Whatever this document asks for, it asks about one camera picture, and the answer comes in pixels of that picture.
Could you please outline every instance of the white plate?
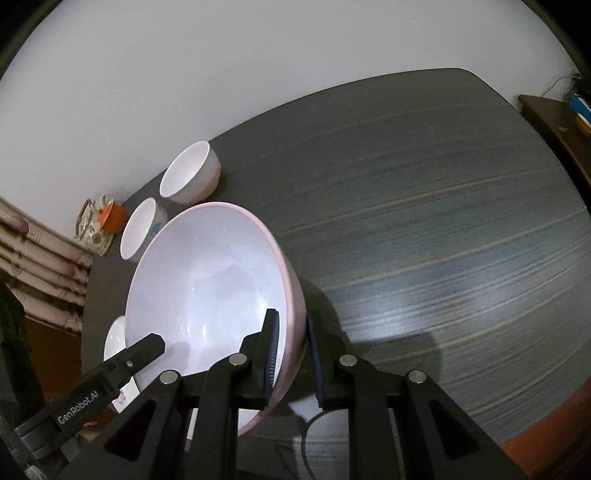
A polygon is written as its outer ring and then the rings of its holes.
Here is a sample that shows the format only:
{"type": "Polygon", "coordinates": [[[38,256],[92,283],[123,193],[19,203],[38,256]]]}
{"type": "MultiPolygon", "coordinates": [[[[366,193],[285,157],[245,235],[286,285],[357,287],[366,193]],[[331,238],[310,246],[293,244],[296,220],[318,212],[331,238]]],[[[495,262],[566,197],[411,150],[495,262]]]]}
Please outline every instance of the white plate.
{"type": "MultiPolygon", "coordinates": [[[[109,328],[107,333],[107,340],[105,341],[105,351],[103,360],[108,360],[121,350],[125,350],[125,317],[117,317],[117,319],[109,328]]],[[[119,391],[119,397],[113,400],[113,406],[117,412],[121,413],[131,401],[139,395],[139,390],[132,378],[129,383],[123,386],[119,391]]]]}

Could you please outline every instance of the white wall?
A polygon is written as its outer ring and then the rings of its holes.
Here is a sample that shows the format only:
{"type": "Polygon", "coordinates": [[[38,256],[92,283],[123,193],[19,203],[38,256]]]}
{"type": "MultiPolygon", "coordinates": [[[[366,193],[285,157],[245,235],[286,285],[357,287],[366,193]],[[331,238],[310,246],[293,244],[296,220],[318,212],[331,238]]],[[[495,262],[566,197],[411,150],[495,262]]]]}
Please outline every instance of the white wall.
{"type": "Polygon", "coordinates": [[[435,67],[514,105],[574,68],[520,0],[64,0],[0,82],[0,196],[71,236],[87,197],[127,198],[195,140],[435,67]]]}

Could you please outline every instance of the pink bowl rim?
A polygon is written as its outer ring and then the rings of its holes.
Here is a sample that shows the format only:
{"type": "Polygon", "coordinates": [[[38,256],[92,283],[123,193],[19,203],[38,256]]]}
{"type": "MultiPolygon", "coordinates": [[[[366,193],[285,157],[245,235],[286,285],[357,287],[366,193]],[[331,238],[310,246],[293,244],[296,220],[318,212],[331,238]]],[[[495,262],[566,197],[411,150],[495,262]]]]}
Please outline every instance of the pink bowl rim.
{"type": "MultiPolygon", "coordinates": [[[[287,260],[285,259],[285,256],[283,255],[283,252],[281,250],[281,247],[277,243],[277,240],[275,240],[275,237],[269,231],[267,226],[256,215],[254,215],[254,213],[246,210],[244,207],[241,207],[239,205],[235,205],[233,203],[228,203],[228,202],[200,203],[199,205],[192,206],[192,207],[184,210],[183,212],[179,213],[176,217],[172,218],[172,220],[170,220],[166,225],[164,225],[164,227],[156,234],[154,239],[148,245],[148,248],[146,249],[146,251],[142,255],[142,258],[140,259],[138,266],[135,269],[134,277],[132,278],[131,285],[129,286],[129,292],[127,294],[127,301],[125,302],[125,316],[127,318],[129,297],[131,296],[131,293],[134,289],[134,285],[136,283],[136,274],[137,274],[138,270],[140,269],[140,267],[142,266],[142,262],[144,261],[145,256],[148,254],[148,252],[150,251],[152,246],[156,243],[156,240],[158,239],[158,237],[160,235],[162,235],[162,233],[164,231],[166,231],[166,229],[173,222],[175,222],[176,219],[181,218],[184,215],[187,215],[189,212],[192,212],[194,210],[202,210],[202,209],[208,209],[208,208],[212,208],[212,207],[230,208],[231,210],[235,210],[235,211],[243,214],[245,217],[247,217],[249,220],[251,220],[252,223],[254,223],[259,228],[259,230],[263,233],[263,235],[265,236],[265,239],[267,240],[267,242],[271,246],[271,251],[273,252],[273,255],[275,256],[275,260],[279,266],[279,271],[281,273],[281,280],[283,282],[283,290],[284,290],[284,294],[285,294],[285,309],[287,311],[287,318],[285,319],[285,326],[286,326],[286,330],[287,330],[285,332],[285,348],[284,348],[283,356],[281,358],[281,365],[279,368],[279,373],[281,373],[281,370],[283,368],[288,368],[288,365],[284,366],[284,359],[291,357],[291,350],[292,350],[293,346],[290,346],[287,343],[287,339],[288,339],[287,333],[289,330],[293,330],[294,324],[295,324],[295,315],[296,315],[295,304],[294,304],[294,293],[293,293],[293,288],[291,286],[290,273],[287,268],[287,260]]],[[[128,343],[128,339],[127,339],[128,325],[129,325],[129,322],[126,321],[125,322],[125,343],[126,344],[128,343]]],[[[280,376],[278,375],[277,380],[275,380],[275,383],[273,385],[273,390],[277,386],[277,382],[279,381],[279,378],[280,378],[280,376]]],[[[261,410],[261,411],[257,412],[257,414],[252,419],[250,419],[250,421],[247,422],[247,424],[245,424],[241,429],[239,429],[239,434],[242,434],[242,433],[250,430],[250,428],[255,426],[260,421],[260,419],[262,419],[262,417],[267,415],[267,413],[268,413],[267,408],[265,410],[261,410]]]]}

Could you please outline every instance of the cable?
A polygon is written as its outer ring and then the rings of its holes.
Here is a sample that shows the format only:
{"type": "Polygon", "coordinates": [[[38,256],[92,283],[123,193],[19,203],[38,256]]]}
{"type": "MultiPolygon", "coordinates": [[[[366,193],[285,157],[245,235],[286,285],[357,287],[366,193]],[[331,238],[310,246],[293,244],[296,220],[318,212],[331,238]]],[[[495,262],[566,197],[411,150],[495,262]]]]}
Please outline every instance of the cable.
{"type": "Polygon", "coordinates": [[[548,94],[548,92],[553,89],[556,84],[560,81],[560,80],[564,80],[564,79],[572,79],[574,78],[574,75],[562,75],[562,77],[558,77],[554,83],[552,85],[550,85],[550,87],[548,87],[546,90],[543,91],[542,95],[540,95],[541,97],[544,97],[548,94]]]}
{"type": "Polygon", "coordinates": [[[306,426],[304,427],[304,433],[301,436],[300,448],[301,448],[301,458],[304,461],[304,467],[306,468],[306,472],[312,480],[317,480],[314,472],[312,471],[312,467],[310,466],[310,462],[308,461],[308,457],[306,456],[306,437],[308,436],[308,430],[312,426],[312,424],[322,418],[327,413],[331,413],[331,410],[321,411],[320,413],[313,416],[308,422],[306,422],[306,426]]]}

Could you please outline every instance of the teapot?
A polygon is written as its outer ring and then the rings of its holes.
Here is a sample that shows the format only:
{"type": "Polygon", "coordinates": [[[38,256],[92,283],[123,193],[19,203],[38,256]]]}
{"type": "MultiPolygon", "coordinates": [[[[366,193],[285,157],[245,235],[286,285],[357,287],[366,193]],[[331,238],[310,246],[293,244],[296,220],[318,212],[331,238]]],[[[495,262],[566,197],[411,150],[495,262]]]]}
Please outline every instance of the teapot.
{"type": "MultiPolygon", "coordinates": [[[[105,196],[101,197],[100,203],[105,203],[105,196]]],[[[76,220],[74,240],[80,242],[83,247],[94,254],[103,256],[113,243],[115,235],[101,229],[99,219],[100,212],[96,208],[95,202],[87,199],[78,215],[78,220],[76,220]]]]}

